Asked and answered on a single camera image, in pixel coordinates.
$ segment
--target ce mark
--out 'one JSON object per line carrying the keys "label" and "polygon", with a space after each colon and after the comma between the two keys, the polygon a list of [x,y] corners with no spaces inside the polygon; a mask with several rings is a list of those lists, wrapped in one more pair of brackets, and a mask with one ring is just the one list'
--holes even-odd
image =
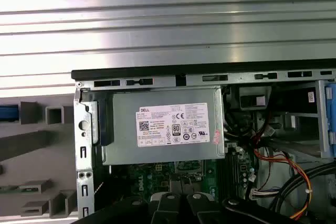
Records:
{"label": "ce mark", "polygon": [[179,114],[179,113],[176,114],[176,118],[177,118],[177,119],[181,119],[179,116],[180,116],[182,119],[184,119],[184,113],[182,113],[182,114]]}

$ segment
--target qr code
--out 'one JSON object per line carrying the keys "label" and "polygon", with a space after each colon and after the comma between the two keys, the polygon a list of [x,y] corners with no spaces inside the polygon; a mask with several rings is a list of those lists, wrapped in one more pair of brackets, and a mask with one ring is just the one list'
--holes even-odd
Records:
{"label": "qr code", "polygon": [[149,121],[139,122],[140,131],[149,131]]}

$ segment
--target side panel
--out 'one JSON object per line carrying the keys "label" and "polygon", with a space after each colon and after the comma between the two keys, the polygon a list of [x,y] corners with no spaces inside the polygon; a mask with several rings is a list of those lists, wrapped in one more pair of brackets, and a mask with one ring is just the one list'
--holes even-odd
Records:
{"label": "side panel", "polygon": [[334,0],[0,0],[0,97],[70,71],[335,58]]}

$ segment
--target power supply unit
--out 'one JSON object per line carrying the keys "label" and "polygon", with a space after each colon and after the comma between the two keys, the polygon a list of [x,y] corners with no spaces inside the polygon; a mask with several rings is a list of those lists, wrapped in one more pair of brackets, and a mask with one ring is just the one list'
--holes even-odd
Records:
{"label": "power supply unit", "polygon": [[111,99],[113,139],[103,147],[104,165],[224,158],[220,87],[116,93]]}

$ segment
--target warning label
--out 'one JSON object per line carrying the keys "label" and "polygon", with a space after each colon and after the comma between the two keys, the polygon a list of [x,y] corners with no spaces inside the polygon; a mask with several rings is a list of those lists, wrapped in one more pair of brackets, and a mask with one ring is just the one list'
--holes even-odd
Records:
{"label": "warning label", "polygon": [[206,103],[141,107],[135,117],[138,147],[210,142]]}

